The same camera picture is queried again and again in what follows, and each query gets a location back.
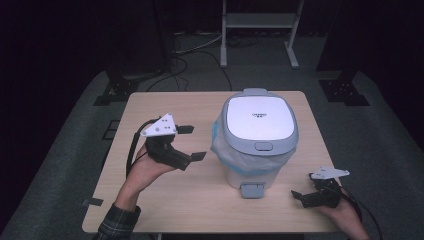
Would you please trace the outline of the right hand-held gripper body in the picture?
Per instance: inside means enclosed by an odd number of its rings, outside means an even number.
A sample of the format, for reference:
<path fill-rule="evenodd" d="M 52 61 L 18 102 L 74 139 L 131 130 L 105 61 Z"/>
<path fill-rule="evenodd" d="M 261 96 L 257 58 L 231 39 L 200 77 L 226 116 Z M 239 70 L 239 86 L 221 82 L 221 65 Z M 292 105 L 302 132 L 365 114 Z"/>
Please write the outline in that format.
<path fill-rule="evenodd" d="M 319 169 L 309 174 L 316 192 L 301 196 L 304 208 L 327 206 L 335 208 L 341 199 L 341 186 L 337 178 L 349 176 L 348 170 L 340 170 L 329 166 L 320 166 Z"/>

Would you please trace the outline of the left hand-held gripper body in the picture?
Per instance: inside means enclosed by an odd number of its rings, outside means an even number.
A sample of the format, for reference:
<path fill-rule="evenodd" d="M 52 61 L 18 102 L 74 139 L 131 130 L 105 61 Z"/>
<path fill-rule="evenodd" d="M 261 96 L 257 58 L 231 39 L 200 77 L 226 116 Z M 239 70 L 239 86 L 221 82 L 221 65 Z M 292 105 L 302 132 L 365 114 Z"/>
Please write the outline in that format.
<path fill-rule="evenodd" d="M 148 155 L 158 163 L 184 171 L 191 157 L 172 146 L 178 134 L 177 125 L 171 113 L 147 122 L 148 127 L 141 128 L 140 135 L 145 137 Z"/>

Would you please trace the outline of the person's right hand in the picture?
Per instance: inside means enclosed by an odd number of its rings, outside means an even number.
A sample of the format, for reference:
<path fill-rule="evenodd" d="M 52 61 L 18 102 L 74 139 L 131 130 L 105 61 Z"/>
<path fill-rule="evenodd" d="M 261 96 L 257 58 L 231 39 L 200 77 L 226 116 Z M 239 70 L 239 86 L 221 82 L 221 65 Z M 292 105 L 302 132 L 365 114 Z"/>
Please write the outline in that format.
<path fill-rule="evenodd" d="M 335 208 L 320 206 L 316 210 L 328 217 L 345 234 L 354 228 L 363 228 L 355 209 L 346 200 L 341 200 Z"/>

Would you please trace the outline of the person's left hand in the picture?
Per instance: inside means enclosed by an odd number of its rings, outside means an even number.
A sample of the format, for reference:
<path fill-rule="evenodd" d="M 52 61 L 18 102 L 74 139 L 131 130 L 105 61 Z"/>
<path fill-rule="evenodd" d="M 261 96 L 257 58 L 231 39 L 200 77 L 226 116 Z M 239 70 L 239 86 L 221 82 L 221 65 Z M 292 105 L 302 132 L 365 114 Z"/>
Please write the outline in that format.
<path fill-rule="evenodd" d="M 173 167 L 153 160 L 147 154 L 146 147 L 142 146 L 136 154 L 135 162 L 131 166 L 123 190 L 127 196 L 138 197 L 157 178 L 173 170 Z"/>

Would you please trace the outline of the blue white plastic bin liner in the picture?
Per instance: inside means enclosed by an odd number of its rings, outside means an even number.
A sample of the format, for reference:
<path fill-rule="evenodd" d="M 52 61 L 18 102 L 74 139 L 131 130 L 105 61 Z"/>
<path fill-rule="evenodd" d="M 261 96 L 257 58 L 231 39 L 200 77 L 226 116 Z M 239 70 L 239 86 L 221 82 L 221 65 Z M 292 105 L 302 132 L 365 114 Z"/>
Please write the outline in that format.
<path fill-rule="evenodd" d="M 296 151 L 293 148 L 287 153 L 271 156 L 242 153 L 226 141 L 220 118 L 212 126 L 211 150 L 223 165 L 240 175 L 262 175 L 279 170 Z"/>

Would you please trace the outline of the black stand base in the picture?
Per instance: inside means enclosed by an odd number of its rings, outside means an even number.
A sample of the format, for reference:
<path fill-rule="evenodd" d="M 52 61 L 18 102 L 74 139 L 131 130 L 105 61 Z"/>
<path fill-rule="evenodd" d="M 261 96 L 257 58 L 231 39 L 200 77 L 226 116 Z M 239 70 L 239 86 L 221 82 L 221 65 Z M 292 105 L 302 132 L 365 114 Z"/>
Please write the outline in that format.
<path fill-rule="evenodd" d="M 105 70 L 108 83 L 103 93 L 96 97 L 94 106 L 109 106 L 113 102 L 126 102 L 130 95 L 138 90 L 139 85 L 165 73 L 163 69 L 153 71 L 125 72 L 117 66 Z"/>
<path fill-rule="evenodd" d="M 353 84 L 356 69 L 343 69 L 335 79 L 319 80 L 320 87 L 328 102 L 344 103 L 346 106 L 368 106 L 369 102 Z"/>

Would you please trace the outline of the white grey pedal trash can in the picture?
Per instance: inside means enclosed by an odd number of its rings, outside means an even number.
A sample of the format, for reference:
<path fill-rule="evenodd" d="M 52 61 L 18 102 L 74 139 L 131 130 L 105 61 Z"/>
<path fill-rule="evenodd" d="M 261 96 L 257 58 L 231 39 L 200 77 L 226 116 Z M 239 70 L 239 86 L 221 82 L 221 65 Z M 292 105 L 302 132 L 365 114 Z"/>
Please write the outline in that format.
<path fill-rule="evenodd" d="M 218 118 L 226 141 L 242 153 L 271 156 L 297 149 L 299 132 L 291 106 L 265 89 L 248 88 L 232 95 Z M 268 174 L 240 175 L 223 166 L 228 184 L 246 199 L 263 197 L 283 167 Z"/>

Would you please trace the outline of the grey floor tape strip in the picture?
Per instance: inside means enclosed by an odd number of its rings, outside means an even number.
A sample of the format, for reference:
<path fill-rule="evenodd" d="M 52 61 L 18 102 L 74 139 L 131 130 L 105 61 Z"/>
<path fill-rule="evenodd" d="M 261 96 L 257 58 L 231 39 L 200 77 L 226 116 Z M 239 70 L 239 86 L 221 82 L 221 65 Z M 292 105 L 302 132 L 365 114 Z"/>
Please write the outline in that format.
<path fill-rule="evenodd" d="M 98 198 L 89 198 L 89 199 L 83 199 L 81 202 L 82 206 L 88 207 L 90 205 L 93 206 L 102 206 L 103 204 L 103 199 L 98 199 Z"/>

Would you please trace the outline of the white metal stand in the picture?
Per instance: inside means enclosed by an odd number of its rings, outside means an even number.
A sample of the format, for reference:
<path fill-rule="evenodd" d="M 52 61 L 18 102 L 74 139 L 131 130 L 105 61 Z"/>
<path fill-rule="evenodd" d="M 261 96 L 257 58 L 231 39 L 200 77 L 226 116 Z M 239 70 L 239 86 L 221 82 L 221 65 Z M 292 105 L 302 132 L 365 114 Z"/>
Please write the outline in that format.
<path fill-rule="evenodd" d="M 239 29 L 289 29 L 289 40 L 284 47 L 293 69 L 299 68 L 299 62 L 293 50 L 294 40 L 300 23 L 305 0 L 298 0 L 297 10 L 293 13 L 232 13 L 227 11 L 227 0 L 222 0 L 220 66 L 226 68 L 227 31 Z"/>

